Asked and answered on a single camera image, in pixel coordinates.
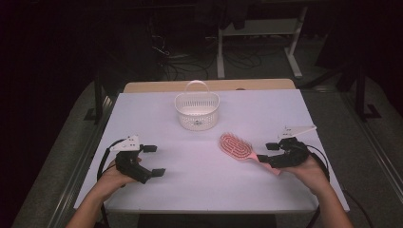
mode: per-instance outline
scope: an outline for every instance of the dark background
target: dark background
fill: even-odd
[[[402,4],[340,2],[311,8],[307,15],[303,33],[329,33],[318,64],[334,68],[354,56],[403,115]],[[74,102],[96,75],[111,96],[126,82],[159,80],[158,55],[146,26],[155,14],[85,7],[79,1],[0,3],[2,227],[12,225]],[[185,11],[180,15],[189,16]],[[158,13],[169,23],[169,11]],[[172,21],[178,18],[174,14]]]

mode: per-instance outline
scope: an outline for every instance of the pink hairbrush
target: pink hairbrush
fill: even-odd
[[[246,159],[253,159],[256,162],[259,162],[257,154],[252,149],[252,144],[249,142],[245,142],[244,140],[238,138],[231,133],[224,133],[221,135],[220,148],[223,152],[236,160],[241,161]],[[269,163],[259,163],[265,166],[275,175],[278,175],[280,172],[278,169],[272,168]]]

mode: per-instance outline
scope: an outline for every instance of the floor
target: floor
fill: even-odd
[[[290,78],[302,86],[327,71],[315,66],[324,38],[302,37],[295,56],[303,77],[295,79],[282,50],[288,41],[282,36],[227,40],[225,78]],[[217,79],[215,40],[207,41],[202,54],[173,51],[167,63],[162,80]],[[403,223],[402,117],[389,105],[382,89],[368,79],[366,103],[374,105],[382,118],[362,122],[353,109],[355,89],[338,92],[337,79],[301,92],[338,181],[359,202],[346,195],[351,208],[348,215],[355,227],[370,227],[359,209],[362,205],[374,227],[398,227]],[[106,99],[100,122],[86,120],[87,112],[94,108],[93,90],[93,84],[88,85],[71,109],[13,227],[63,227],[74,212],[72,205],[113,107],[113,99]],[[305,227],[311,217],[311,213],[277,215],[278,228]],[[109,214],[112,227],[136,227],[137,218]],[[320,221],[315,227],[322,227]]]

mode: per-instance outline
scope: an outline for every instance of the white table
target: white table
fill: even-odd
[[[130,183],[107,202],[111,211],[132,213],[253,213],[310,212],[317,199],[289,173],[275,176],[255,161],[237,161],[219,149],[219,137],[232,132],[250,142],[257,153],[276,155],[266,143],[277,143],[285,126],[313,123],[297,89],[215,91],[220,118],[206,131],[182,128],[174,106],[180,92],[120,94],[104,136],[86,175],[75,208],[96,181],[105,150],[115,141],[139,135],[142,144],[156,144],[156,153],[141,153],[149,170],[165,168],[146,184]],[[317,132],[297,137],[323,151]],[[110,154],[106,165],[115,158]],[[346,211],[349,206],[330,167],[331,184]]]

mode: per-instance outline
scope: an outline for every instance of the metal stand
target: metal stand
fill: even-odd
[[[249,20],[245,22],[245,28],[235,30],[230,25],[225,30],[219,29],[219,50],[217,55],[217,71],[218,78],[224,79],[224,64],[222,57],[222,37],[234,35],[274,35],[274,34],[290,34],[293,35],[291,44],[284,49],[285,54],[297,79],[302,77],[302,73],[298,67],[296,58],[294,57],[294,50],[297,46],[297,41],[302,29],[308,7],[301,9],[298,18],[287,19],[268,19],[268,20]]]
[[[332,69],[312,82],[299,86],[298,88],[312,88],[320,83],[342,73],[341,78],[337,82],[337,89],[341,92],[347,92],[355,82],[355,112],[363,122],[367,122],[369,118],[381,118],[379,112],[373,104],[367,104],[370,113],[365,113],[365,73],[362,66],[355,60],[346,61],[341,66]]]
[[[95,78],[94,78],[94,91],[95,91],[95,109],[91,108],[88,110],[86,113],[86,116],[84,119],[86,121],[95,121],[94,124],[98,124],[98,122],[101,120],[102,115],[103,115],[103,93],[102,93],[102,85],[101,85],[101,79],[99,76],[99,72],[97,71]]]

